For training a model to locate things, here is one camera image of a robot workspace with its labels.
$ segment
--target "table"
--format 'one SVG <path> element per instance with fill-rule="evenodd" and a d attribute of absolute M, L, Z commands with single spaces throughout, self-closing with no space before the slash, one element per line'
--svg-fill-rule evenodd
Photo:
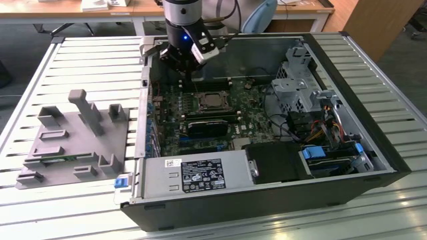
<path fill-rule="evenodd" d="M 324 7 L 318 0 L 304 0 L 307 5 L 283 6 L 279 5 L 274 20 L 314 20 L 311 32 L 322 32 L 328 16 L 334 13 L 332 7 Z M 144 36 L 144 28 L 140 28 L 143 22 L 164 21 L 164 12 L 156 6 L 152 0 L 138 0 L 135 2 L 132 21 L 138 36 Z"/>
<path fill-rule="evenodd" d="M 311 31 L 320 32 L 334 8 L 323 7 L 318 0 L 306 0 L 303 6 L 279 6 L 274 19 L 314 19 Z M 143 22 L 164 21 L 163 8 L 154 0 L 131 0 L 127 7 L 111 6 L 110 10 L 80 11 L 82 0 L 1 0 L 0 24 L 108 23 L 134 22 L 138 36 L 144 36 Z"/>
<path fill-rule="evenodd" d="M 344 205 L 151 233 L 119 210 L 114 180 L 17 190 L 16 176 L 40 125 L 35 116 L 41 106 L 52 104 L 61 112 L 75 111 L 67 96 L 76 87 L 86 89 L 87 100 L 99 109 L 112 103 L 131 108 L 124 171 L 135 167 L 140 37 L 66 38 L 51 44 L 0 135 L 0 236 L 32 240 L 424 239 L 427 120 L 351 37 L 338 33 L 314 37 L 412 169 L 407 177 Z M 322 70 L 319 76 L 331 87 Z"/>

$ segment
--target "motherboard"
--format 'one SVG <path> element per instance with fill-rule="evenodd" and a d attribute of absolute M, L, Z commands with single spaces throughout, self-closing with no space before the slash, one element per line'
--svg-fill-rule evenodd
<path fill-rule="evenodd" d="M 254 79 L 192 85 L 154 84 L 160 155 L 240 150 L 275 140 L 263 110 L 267 84 Z"/>

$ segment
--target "white box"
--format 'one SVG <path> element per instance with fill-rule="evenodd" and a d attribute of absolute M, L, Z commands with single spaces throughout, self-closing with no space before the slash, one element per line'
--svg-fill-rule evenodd
<path fill-rule="evenodd" d="M 82 12 L 108 10 L 107 0 L 82 0 Z"/>
<path fill-rule="evenodd" d="M 115 7 L 127 7 L 131 0 L 108 0 L 108 5 Z"/>

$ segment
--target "blue tab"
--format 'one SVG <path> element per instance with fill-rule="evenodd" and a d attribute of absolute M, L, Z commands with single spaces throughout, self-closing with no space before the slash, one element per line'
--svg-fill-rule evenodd
<path fill-rule="evenodd" d="M 302 151 L 302 154 L 304 156 L 304 159 L 310 159 L 310 152 L 307 151 L 307 149 Z"/>
<path fill-rule="evenodd" d="M 326 157 L 326 151 L 323 151 L 322 146 L 310 146 L 303 151 L 302 154 L 306 159 Z"/>
<path fill-rule="evenodd" d="M 114 188 L 119 189 L 119 188 L 126 188 L 128 187 L 128 179 L 127 178 L 118 178 L 114 181 Z"/>
<path fill-rule="evenodd" d="M 359 152 L 359 153 L 363 153 L 364 150 L 363 150 L 362 144 L 360 144 L 360 143 L 356 143 L 354 146 L 355 146 L 355 149 L 358 150 L 358 152 Z"/>

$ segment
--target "white label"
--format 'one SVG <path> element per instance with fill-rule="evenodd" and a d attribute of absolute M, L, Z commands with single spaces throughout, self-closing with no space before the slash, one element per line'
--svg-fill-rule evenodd
<path fill-rule="evenodd" d="M 116 15 L 131 15 L 131 13 L 128 12 L 112 12 L 111 15 L 116 16 Z"/>
<path fill-rule="evenodd" d="M 167 159 L 164 160 L 164 167 L 171 168 L 171 167 L 179 167 L 182 166 L 182 159 Z"/>

